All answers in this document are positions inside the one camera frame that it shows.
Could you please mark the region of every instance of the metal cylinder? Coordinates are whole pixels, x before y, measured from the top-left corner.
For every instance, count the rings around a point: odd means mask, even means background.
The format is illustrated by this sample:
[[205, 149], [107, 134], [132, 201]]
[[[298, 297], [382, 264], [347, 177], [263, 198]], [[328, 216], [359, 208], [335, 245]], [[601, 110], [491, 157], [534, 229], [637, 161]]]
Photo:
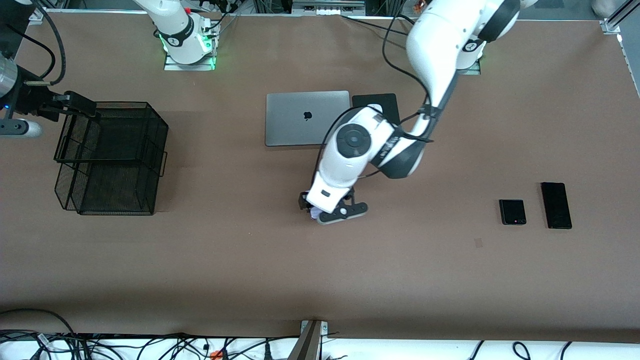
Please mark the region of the metal cylinder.
[[18, 66], [13, 61], [0, 55], [0, 97], [11, 91], [17, 78]]

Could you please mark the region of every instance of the white robotic arm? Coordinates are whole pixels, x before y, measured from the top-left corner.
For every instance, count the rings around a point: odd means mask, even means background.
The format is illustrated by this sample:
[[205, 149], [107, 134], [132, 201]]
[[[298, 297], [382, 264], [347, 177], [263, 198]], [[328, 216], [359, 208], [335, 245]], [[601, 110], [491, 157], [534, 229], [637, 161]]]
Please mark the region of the white robotic arm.
[[509, 31], [519, 9], [520, 0], [430, 3], [406, 41], [409, 62], [429, 94], [412, 130], [406, 133], [389, 123], [373, 107], [347, 112], [326, 144], [305, 200], [332, 219], [344, 220], [348, 211], [336, 206], [367, 163], [391, 179], [411, 175], [456, 85], [457, 70], [473, 65], [487, 42]]
[[213, 49], [211, 20], [187, 13], [179, 0], [134, 0], [151, 17], [164, 48], [177, 63], [191, 64]]

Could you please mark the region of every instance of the black plug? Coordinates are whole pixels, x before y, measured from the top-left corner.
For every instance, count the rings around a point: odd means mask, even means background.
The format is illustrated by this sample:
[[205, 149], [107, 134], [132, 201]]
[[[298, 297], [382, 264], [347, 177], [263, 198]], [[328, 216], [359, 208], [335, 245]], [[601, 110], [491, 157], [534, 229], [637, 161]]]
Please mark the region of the black plug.
[[264, 343], [264, 360], [273, 360], [271, 356], [271, 345], [269, 345], [269, 339]]

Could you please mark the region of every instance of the white surface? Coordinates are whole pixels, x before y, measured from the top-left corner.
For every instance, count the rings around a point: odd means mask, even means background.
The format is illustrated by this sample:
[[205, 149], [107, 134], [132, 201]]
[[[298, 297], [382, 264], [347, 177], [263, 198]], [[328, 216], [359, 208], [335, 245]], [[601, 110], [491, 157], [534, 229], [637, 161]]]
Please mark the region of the white surface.
[[[107, 345], [129, 345], [142, 346], [148, 340], [104, 340]], [[230, 354], [241, 351], [253, 344], [264, 341], [264, 339], [241, 339], [233, 342], [228, 351]], [[198, 339], [192, 345], [202, 351], [205, 343], [209, 342], [209, 352], [219, 350], [224, 339]], [[271, 342], [271, 353], [273, 359], [285, 359], [296, 339], [275, 340]], [[560, 358], [560, 351], [564, 345], [557, 341], [523, 341], [532, 360], [555, 360]], [[518, 359], [514, 355], [511, 344], [512, 341], [486, 341], [480, 348], [476, 360], [514, 360]], [[62, 341], [54, 341], [53, 344], [60, 350], [68, 347]], [[163, 353], [175, 344], [175, 340], [164, 340], [160, 343], [147, 347], [140, 359], [158, 360]], [[322, 360], [329, 357], [337, 358], [348, 356], [347, 360], [466, 360], [473, 353], [477, 341], [447, 341], [447, 340], [351, 340], [325, 338], [323, 344]], [[35, 341], [11, 341], [0, 344], [0, 359], [2, 360], [23, 360], [29, 359], [37, 350]], [[117, 359], [108, 350], [99, 351]], [[117, 348], [118, 353], [124, 360], [135, 360], [140, 350], [131, 348]], [[263, 360], [264, 347], [259, 346], [246, 355], [252, 360]], [[52, 360], [70, 359], [69, 354], [52, 354]], [[105, 359], [96, 355], [95, 360]], [[177, 360], [202, 360], [190, 352], [181, 352]], [[238, 360], [247, 360], [247, 357], [240, 356]], [[638, 344], [615, 344], [615, 343], [572, 343], [564, 354], [564, 360], [629, 360], [640, 359], [640, 345]]]

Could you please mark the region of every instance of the smartphone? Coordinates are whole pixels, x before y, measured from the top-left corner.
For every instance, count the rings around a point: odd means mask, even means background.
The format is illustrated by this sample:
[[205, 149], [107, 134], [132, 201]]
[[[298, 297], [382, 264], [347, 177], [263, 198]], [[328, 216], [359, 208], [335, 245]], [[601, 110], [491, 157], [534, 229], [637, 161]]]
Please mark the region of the smartphone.
[[354, 95], [351, 97], [353, 106], [367, 106], [378, 104], [382, 107], [382, 115], [392, 124], [400, 125], [400, 112], [395, 94]]
[[500, 200], [500, 214], [504, 225], [524, 225], [527, 217], [524, 213], [524, 201]]
[[571, 214], [564, 183], [541, 183], [540, 186], [549, 229], [571, 229]]

